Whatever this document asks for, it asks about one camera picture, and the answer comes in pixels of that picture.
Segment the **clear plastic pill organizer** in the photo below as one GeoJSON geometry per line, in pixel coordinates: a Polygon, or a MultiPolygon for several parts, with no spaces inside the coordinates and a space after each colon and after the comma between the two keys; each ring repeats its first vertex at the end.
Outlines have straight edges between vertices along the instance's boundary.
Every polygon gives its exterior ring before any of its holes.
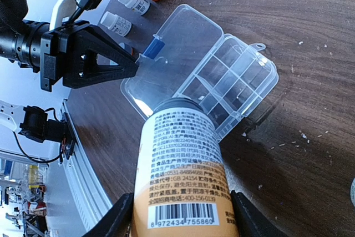
{"type": "Polygon", "coordinates": [[[138,71],[121,83],[121,92],[144,119],[168,99],[191,99],[224,139],[278,83],[275,64],[262,54],[265,48],[225,33],[182,4],[140,54],[138,71]]]}

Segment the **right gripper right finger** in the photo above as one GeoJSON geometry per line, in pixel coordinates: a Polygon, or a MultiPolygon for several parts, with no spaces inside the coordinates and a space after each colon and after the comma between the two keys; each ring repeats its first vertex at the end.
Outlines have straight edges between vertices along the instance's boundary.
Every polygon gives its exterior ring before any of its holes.
{"type": "Polygon", "coordinates": [[[231,191],[231,200],[240,236],[287,237],[274,226],[241,192],[231,191]]]}

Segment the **grey-capped orange label bottle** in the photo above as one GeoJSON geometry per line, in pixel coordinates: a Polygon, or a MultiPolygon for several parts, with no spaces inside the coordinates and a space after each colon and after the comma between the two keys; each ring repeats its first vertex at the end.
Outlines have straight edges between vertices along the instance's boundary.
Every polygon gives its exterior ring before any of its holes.
{"type": "Polygon", "coordinates": [[[143,125],[131,236],[238,236],[215,126],[186,98],[143,125]]]}

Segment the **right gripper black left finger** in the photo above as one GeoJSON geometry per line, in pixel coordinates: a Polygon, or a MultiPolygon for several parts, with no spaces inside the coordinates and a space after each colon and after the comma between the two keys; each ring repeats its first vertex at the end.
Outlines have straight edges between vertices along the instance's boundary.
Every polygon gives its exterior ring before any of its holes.
{"type": "Polygon", "coordinates": [[[87,236],[126,236],[133,215],[134,194],[123,194],[87,236]]]}

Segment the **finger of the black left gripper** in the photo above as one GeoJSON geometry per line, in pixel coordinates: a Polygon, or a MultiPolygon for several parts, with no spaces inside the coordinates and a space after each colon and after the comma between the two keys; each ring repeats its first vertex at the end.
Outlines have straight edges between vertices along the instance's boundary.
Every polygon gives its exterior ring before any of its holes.
{"type": "Polygon", "coordinates": [[[135,58],[100,27],[89,22],[66,24],[43,33],[40,40],[40,87],[51,92],[62,80],[79,89],[134,77],[135,58]]]}

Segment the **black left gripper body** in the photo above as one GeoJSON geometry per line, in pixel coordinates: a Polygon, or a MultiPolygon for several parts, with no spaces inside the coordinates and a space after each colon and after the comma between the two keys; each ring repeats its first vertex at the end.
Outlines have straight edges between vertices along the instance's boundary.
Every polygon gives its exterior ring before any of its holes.
{"type": "Polygon", "coordinates": [[[40,42],[45,33],[45,23],[25,21],[28,32],[19,34],[1,26],[1,57],[17,62],[20,68],[40,70],[40,42]]]}

